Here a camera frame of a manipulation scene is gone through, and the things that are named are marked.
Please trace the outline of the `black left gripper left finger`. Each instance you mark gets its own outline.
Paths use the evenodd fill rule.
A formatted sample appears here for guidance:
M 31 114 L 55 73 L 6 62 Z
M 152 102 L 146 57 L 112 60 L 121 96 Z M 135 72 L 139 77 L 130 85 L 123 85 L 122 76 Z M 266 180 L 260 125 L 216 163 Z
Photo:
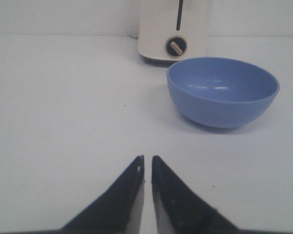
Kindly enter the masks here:
M 140 230 L 145 190 L 145 162 L 137 156 L 112 185 L 63 230 Z

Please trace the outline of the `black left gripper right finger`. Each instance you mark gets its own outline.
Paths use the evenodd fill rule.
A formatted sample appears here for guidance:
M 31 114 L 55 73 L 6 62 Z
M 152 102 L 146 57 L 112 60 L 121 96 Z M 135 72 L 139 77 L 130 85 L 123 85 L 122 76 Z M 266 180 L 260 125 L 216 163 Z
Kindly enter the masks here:
M 159 231 L 237 231 L 159 157 L 152 158 L 152 196 Z

